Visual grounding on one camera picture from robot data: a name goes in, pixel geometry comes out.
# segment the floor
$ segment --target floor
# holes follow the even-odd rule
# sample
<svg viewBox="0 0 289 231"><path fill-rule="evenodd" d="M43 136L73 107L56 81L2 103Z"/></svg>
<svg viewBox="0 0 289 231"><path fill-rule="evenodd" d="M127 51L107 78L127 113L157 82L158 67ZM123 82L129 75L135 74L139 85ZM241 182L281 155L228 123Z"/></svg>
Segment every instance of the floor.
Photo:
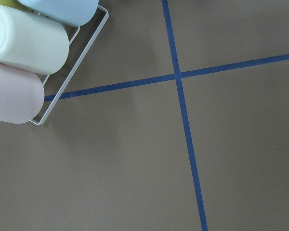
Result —
<svg viewBox="0 0 289 231"><path fill-rule="evenodd" d="M289 0L100 4L46 123L0 122L0 231L289 231Z"/></svg>

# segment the yellow-green cup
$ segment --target yellow-green cup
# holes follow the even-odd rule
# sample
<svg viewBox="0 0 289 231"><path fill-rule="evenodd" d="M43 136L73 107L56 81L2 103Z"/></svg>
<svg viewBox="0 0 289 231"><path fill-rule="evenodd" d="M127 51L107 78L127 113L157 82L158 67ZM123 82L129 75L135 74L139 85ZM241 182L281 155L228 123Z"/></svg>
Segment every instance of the yellow-green cup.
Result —
<svg viewBox="0 0 289 231"><path fill-rule="evenodd" d="M31 12L31 9L20 4L17 0L0 0L0 5L19 9L21 11Z"/></svg>

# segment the dish rack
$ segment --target dish rack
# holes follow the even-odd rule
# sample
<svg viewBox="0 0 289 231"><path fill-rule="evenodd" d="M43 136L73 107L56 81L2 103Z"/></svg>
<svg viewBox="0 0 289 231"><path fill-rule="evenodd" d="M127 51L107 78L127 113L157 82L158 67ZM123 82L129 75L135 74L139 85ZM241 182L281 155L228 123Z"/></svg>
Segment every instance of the dish rack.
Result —
<svg viewBox="0 0 289 231"><path fill-rule="evenodd" d="M69 45L70 45L70 53L68 55L66 63L63 65L63 67L56 73L48 76L39 76L43 82L44 88L50 84L50 81L52 78L59 78L61 80L58 90L56 91L56 94L54 94L54 98L51 102L44 102L44 105L40 111L40 113L31 120L32 123L35 125L42 125L45 123L47 117L49 116L50 112L53 110L54 106L60 99L60 96L64 92L65 88L67 87L68 83L72 79L73 75L75 74L77 68L81 64L82 60L84 59L85 55L89 51L90 47L94 43L96 37L101 32L102 28L104 27L107 19L109 18L108 10L104 7L98 5L97 11L94 15L94 17L85 25L79 26L79 27L71 27L64 25L66 31L69 34ZM82 31L85 31L84 33L87 33L89 31L89 34L86 34L84 37L89 37L88 40L83 40L82 38L79 38L79 42L85 42L85 45L78 50L76 57L73 57L74 52L71 50L72 46L74 45L73 42L80 37L80 34Z"/></svg>

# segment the blue tape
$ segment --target blue tape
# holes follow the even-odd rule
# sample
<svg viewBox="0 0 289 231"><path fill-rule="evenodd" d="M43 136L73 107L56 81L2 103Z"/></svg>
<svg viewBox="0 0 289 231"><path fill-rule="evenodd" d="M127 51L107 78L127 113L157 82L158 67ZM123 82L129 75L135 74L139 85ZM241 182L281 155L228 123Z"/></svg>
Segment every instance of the blue tape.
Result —
<svg viewBox="0 0 289 231"><path fill-rule="evenodd" d="M169 46L170 46L170 51L171 51L172 65L173 65L173 70L174 70L174 74L176 77L179 103L180 103L181 115L182 115L182 120L183 120L189 162L190 162L190 166L192 169L192 176L193 176L193 182L194 182L194 188L195 188L195 193L196 193L201 227L202 227L202 231L208 231L208 225L207 225L206 213L205 213L204 203L203 203L203 198L202 198L202 193L201 193L200 180L199 180L197 163L196 163L196 158L195 158L192 134L191 134L191 129L189 125L184 90L183 90L183 85L182 85L182 80L181 80L178 55L177 55L177 50L175 47L174 34L173 34L170 11L169 11L167 0L162 0L162 5L163 5L164 16L165 16Z"/></svg>
<svg viewBox="0 0 289 231"><path fill-rule="evenodd" d="M152 83L159 83L159 82L164 82L164 81L169 81L169 80L174 80L174 79L175 79L175 75L171 74L171 75L164 75L164 76L158 76L158 77L152 77L152 78L139 79L139 80L124 82L124 83L116 83L116 84L111 84L111 85L106 85L106 86L101 86L101 87L70 91L70 92L63 93L60 99L67 99L67 98L72 98L72 97L77 97L77 96L82 96L82 95L96 94L96 93L111 91L111 90L131 88L131 87L142 86L142 85L152 84ZM55 95L45 96L45 102L52 101L54 97Z"/></svg>
<svg viewBox="0 0 289 231"><path fill-rule="evenodd" d="M214 66L214 67L203 68L203 69L198 69L198 70L193 70L193 71L186 71L186 72L181 73L181 77L187 78L187 77L193 77L193 76L200 76L200 75L206 75L206 74L211 74L215 72L229 71L229 70L234 70L234 69L239 69L239 68L244 68L244 67L249 67L249 66L257 66L257 65L275 63L275 62L286 61L286 60L289 60L289 54L268 57L268 58L263 58L263 59L249 60L249 61L244 61L244 62L239 62L239 63L234 63L234 64Z"/></svg>

